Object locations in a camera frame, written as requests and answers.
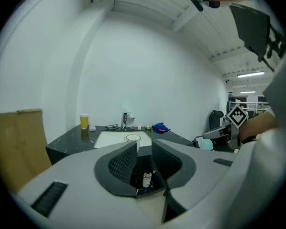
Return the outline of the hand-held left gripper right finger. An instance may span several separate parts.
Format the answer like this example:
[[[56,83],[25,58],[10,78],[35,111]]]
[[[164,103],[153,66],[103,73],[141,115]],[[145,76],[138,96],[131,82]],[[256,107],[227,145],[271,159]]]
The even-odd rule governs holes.
[[[152,158],[167,192],[159,229],[224,228],[240,190],[238,155],[157,139]]]

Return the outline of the yellow paper cup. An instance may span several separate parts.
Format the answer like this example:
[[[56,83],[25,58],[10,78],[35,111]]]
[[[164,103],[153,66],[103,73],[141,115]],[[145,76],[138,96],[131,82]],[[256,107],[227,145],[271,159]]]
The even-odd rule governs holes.
[[[89,125],[89,115],[81,114],[80,115],[80,127],[81,129],[87,129]]]

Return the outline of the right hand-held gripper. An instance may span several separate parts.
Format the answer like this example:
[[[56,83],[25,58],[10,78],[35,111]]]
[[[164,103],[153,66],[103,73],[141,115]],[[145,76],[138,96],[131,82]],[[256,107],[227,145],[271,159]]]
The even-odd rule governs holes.
[[[222,136],[227,141],[230,149],[239,149],[239,130],[241,125],[248,119],[248,113],[238,104],[224,117],[223,125],[203,134],[204,139],[218,139]]]

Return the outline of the chrome faucet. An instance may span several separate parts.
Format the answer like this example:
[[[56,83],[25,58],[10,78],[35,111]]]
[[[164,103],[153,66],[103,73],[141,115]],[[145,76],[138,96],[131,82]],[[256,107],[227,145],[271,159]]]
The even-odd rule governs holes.
[[[127,127],[128,119],[134,120],[134,116],[130,115],[130,112],[123,112],[121,118],[121,129],[125,129]]]

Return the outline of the blue cloth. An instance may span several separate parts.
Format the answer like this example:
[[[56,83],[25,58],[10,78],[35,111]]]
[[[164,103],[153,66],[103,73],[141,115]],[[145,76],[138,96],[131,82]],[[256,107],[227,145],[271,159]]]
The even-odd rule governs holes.
[[[164,125],[164,123],[157,123],[152,126],[152,129],[157,132],[158,129],[169,129]]]

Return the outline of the white ceramic cup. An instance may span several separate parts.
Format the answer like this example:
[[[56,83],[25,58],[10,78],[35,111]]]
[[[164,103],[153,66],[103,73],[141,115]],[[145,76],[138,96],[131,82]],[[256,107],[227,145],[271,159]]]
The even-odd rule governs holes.
[[[141,137],[139,135],[136,134],[129,134],[127,135],[124,139],[125,142],[132,142],[135,141],[136,142],[136,152],[139,152],[140,149],[140,143],[141,143]]]

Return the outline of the black chest-mounted display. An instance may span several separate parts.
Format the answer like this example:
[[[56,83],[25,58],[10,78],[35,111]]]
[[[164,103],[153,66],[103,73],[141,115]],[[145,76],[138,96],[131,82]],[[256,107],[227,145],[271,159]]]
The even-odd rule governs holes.
[[[269,15],[259,10],[238,3],[230,3],[229,8],[245,48],[273,72],[274,68],[266,59],[272,57],[272,52],[279,58],[283,57],[286,52],[286,36],[271,24]]]

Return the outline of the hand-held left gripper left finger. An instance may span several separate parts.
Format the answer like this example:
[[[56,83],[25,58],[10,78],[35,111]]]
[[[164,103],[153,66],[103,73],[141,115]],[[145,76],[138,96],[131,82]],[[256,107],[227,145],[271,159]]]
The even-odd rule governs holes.
[[[156,229],[129,184],[136,157],[135,142],[67,156],[14,200],[39,229]]]

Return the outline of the person's right forearm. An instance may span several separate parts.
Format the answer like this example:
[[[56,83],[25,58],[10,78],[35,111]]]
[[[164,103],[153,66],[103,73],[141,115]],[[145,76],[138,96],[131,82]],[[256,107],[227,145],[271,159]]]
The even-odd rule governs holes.
[[[245,121],[239,128],[238,136],[243,142],[251,136],[262,134],[274,128],[278,128],[276,117],[270,112],[265,112]]]

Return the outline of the brown cardboard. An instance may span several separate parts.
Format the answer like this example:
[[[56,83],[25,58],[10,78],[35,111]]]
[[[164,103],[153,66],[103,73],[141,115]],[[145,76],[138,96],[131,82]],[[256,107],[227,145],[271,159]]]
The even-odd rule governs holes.
[[[11,193],[51,167],[42,110],[0,114],[0,177]]]

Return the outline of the black marble vanity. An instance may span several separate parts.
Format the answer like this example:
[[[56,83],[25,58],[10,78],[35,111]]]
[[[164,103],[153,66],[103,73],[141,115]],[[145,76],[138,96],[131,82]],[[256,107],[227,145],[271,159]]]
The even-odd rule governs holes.
[[[172,131],[164,134],[159,134],[152,129],[146,130],[143,128],[142,130],[138,130],[136,127],[135,129],[135,131],[144,131],[152,140],[163,139],[186,146],[193,146],[191,141],[175,134]],[[106,130],[105,126],[97,126],[96,131],[91,132],[89,130],[81,129],[80,126],[76,126],[65,134],[56,138],[45,147],[51,164],[54,165],[69,155],[96,149],[94,148],[94,144],[102,131],[109,130]],[[134,132],[131,127],[126,129],[119,128],[117,130],[111,130],[110,132],[112,131]],[[151,184],[148,188],[144,188],[142,186],[144,172],[153,172],[155,169],[156,166],[154,166],[152,162],[151,145],[140,147],[137,154],[137,162],[132,171],[130,180],[131,186],[137,189],[137,198],[143,198],[145,196],[165,190],[164,182],[161,181],[158,174],[152,175]]]

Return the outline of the person's grey shirt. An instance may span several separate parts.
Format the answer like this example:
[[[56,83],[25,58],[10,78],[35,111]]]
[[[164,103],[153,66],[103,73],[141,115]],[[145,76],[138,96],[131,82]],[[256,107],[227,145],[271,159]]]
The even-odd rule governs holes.
[[[192,229],[286,229],[286,54],[264,93],[279,127],[255,143],[243,180],[227,174],[182,216]]]

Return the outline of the white bottle red label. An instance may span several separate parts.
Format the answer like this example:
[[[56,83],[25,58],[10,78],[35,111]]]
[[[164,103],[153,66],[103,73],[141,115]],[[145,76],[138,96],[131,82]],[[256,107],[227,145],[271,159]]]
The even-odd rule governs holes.
[[[143,182],[142,182],[142,186],[144,188],[148,188],[150,186],[150,182],[151,182],[151,177],[152,177],[152,173],[144,173],[143,174]]]

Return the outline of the black office chair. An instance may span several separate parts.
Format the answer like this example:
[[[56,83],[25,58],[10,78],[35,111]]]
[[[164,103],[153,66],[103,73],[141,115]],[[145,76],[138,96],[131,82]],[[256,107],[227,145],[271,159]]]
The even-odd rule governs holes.
[[[224,113],[222,111],[213,110],[209,115],[209,129],[214,130],[221,126],[221,118],[224,117]]]

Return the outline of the white sink basin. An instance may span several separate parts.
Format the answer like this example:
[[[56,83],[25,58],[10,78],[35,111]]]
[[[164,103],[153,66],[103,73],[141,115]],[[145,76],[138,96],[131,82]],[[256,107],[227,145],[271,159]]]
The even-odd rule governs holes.
[[[136,134],[141,137],[140,147],[150,146],[152,139],[144,131],[134,131],[134,132],[115,132],[115,131],[102,131],[96,142],[94,148],[102,148],[109,145],[114,145],[124,142],[124,138],[129,134]]]

